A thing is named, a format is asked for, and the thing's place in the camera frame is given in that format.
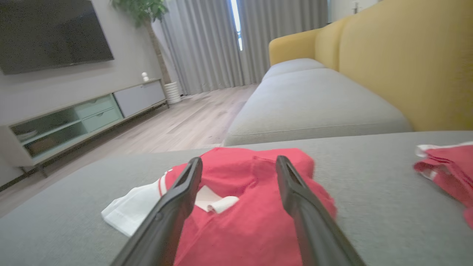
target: curtain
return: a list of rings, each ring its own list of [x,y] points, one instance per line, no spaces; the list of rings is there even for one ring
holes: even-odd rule
[[[243,86],[229,0],[167,0],[163,26],[185,94]]]
[[[163,28],[184,94],[261,82],[271,40],[323,27],[327,0],[167,0]]]
[[[269,42],[324,27],[327,0],[237,0],[241,20],[241,61],[245,83],[259,83],[269,69]]]

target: television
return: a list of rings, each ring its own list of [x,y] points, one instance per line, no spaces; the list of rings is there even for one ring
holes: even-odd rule
[[[113,60],[89,0],[0,0],[5,75]]]

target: white pot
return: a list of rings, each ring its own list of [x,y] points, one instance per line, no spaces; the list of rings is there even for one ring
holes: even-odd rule
[[[177,82],[164,85],[164,92],[166,93],[168,104],[176,104],[182,101]]]

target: wooden floor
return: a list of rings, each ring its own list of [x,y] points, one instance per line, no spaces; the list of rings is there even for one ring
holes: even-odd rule
[[[187,96],[169,109],[161,107],[102,134],[45,167],[48,178],[35,173],[0,192],[0,217],[105,157],[221,146],[231,122],[255,89],[250,85]]]

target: wall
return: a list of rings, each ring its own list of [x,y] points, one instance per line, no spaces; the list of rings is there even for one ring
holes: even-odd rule
[[[19,75],[0,73],[0,124],[140,83],[142,72],[161,78],[146,30],[136,29],[126,15],[110,6],[110,1],[92,2],[115,60]],[[0,160],[0,186],[19,173]]]
[[[354,0],[330,0],[330,22],[337,21],[344,17],[353,15]],[[359,11],[367,9],[370,6],[380,2],[381,0],[357,0]]]

